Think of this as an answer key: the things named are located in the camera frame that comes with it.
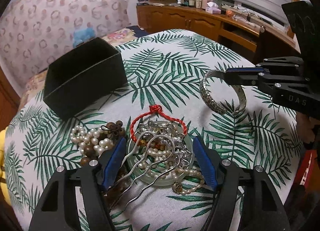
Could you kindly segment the person's right hand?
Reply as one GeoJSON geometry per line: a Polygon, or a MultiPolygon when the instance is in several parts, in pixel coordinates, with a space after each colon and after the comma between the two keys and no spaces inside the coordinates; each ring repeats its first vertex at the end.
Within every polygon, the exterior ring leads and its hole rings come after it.
{"type": "Polygon", "coordinates": [[[296,130],[300,140],[304,143],[306,149],[315,149],[316,134],[313,132],[319,120],[308,117],[302,113],[296,112],[296,130]]]}

